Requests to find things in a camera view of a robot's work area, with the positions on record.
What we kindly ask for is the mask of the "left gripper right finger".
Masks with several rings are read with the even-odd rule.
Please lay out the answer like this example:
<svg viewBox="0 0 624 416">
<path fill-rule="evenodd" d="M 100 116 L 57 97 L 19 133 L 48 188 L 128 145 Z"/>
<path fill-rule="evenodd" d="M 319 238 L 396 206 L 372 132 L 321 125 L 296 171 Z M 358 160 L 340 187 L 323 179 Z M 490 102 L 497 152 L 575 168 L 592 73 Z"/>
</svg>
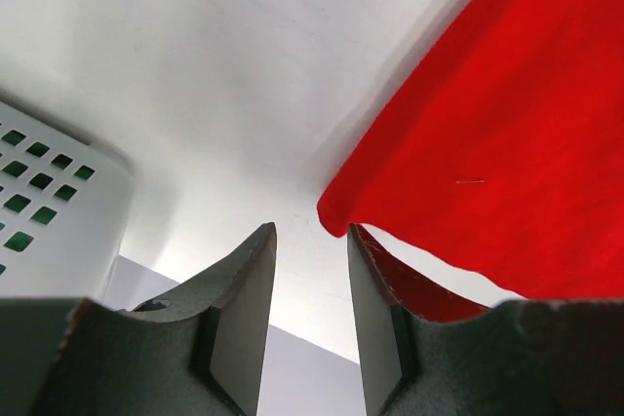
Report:
<svg viewBox="0 0 624 416">
<path fill-rule="evenodd" d="M 619 415 L 623 304 L 488 308 L 418 273 L 364 227 L 349 278 L 370 415 Z"/>
</svg>

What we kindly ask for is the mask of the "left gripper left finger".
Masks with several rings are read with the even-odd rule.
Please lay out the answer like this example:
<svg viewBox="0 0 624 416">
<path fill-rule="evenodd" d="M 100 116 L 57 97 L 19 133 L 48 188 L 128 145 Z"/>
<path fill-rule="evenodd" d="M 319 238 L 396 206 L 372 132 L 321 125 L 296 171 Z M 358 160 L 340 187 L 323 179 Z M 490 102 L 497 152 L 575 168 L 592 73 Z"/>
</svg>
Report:
<svg viewBox="0 0 624 416">
<path fill-rule="evenodd" d="M 1 303 L 5 415 L 254 415 L 277 229 L 131 311 L 87 298 Z"/>
</svg>

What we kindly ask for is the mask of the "red t shirt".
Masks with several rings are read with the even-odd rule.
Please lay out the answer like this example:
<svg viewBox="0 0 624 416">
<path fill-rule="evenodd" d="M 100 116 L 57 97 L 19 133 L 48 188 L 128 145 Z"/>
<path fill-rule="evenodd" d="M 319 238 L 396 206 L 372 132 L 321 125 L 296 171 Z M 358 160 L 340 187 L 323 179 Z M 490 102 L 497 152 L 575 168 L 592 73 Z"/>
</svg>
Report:
<svg viewBox="0 0 624 416">
<path fill-rule="evenodd" d="M 623 0 L 470 0 L 321 196 L 537 299 L 623 293 Z"/>
</svg>

